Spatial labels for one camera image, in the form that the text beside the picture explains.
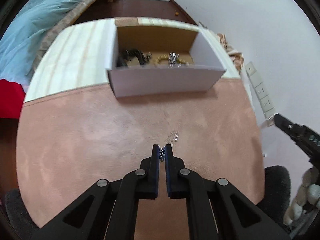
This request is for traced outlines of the dark fuzzy seat cushion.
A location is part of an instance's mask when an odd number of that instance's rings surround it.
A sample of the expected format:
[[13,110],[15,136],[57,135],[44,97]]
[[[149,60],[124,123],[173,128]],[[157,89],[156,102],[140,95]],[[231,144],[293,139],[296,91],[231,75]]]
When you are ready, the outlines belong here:
[[[283,224],[283,218],[290,204],[290,194],[291,180],[288,170],[279,165],[265,168],[265,196],[257,207],[286,232],[290,232],[290,228]],[[18,189],[5,195],[4,206],[8,220],[18,237],[31,239],[38,227],[29,216]]]

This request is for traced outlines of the white wall outlet strip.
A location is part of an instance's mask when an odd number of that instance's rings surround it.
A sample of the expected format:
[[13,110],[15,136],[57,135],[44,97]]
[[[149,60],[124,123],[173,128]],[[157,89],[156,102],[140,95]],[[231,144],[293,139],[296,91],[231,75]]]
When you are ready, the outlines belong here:
[[266,85],[263,82],[262,77],[255,68],[252,62],[249,62],[245,65],[245,70],[248,75],[248,78],[251,82],[251,85],[255,91],[255,94],[259,100],[260,107],[263,111],[263,114],[267,120],[271,120],[275,115],[276,110],[273,105],[273,102],[269,96]]

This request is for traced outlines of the light blue duvet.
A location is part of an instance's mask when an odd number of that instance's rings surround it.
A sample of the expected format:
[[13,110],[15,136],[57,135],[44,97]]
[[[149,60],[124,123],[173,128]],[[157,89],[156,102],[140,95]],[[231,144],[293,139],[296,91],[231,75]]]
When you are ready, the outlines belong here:
[[29,85],[46,33],[81,0],[29,0],[1,39],[1,79]]

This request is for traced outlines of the bed with red base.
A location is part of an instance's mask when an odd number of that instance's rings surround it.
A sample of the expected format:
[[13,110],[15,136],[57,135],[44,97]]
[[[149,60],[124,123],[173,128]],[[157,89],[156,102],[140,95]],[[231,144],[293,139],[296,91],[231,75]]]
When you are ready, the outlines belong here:
[[[35,73],[40,61],[44,57],[53,41],[63,29],[72,25],[75,20],[96,0],[81,0],[66,16],[62,18],[52,29],[50,29],[43,38],[40,48],[36,53],[36,59],[33,62],[32,70]],[[15,82],[9,82],[1,79],[1,118],[18,119],[23,104],[25,92],[24,86]]]

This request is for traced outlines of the brown checkered cloth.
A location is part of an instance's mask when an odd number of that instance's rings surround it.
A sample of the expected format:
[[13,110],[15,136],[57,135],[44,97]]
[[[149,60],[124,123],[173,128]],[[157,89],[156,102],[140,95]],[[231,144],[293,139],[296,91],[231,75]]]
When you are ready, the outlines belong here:
[[237,51],[227,42],[225,34],[218,33],[217,40],[220,42],[221,46],[233,62],[236,70],[240,74],[244,66],[244,57],[242,52]]

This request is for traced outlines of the white cardboard box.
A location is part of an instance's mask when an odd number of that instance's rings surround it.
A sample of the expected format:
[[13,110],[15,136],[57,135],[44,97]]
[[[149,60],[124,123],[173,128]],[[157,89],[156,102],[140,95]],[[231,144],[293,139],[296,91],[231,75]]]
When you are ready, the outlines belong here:
[[[123,26],[116,37],[117,58],[107,76],[117,98],[206,92],[231,64],[211,32],[191,24]],[[141,66],[132,58],[127,67],[117,67],[119,54],[129,49],[150,53],[149,63]]]

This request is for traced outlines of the black fitness band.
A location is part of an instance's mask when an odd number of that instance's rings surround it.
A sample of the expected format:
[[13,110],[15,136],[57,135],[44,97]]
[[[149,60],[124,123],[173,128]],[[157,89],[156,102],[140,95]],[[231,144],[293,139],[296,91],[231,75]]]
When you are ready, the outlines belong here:
[[144,55],[141,50],[129,49],[122,51],[117,59],[117,67],[127,67],[127,62],[131,61],[132,58],[136,58],[139,64],[146,65],[151,59],[151,54]]

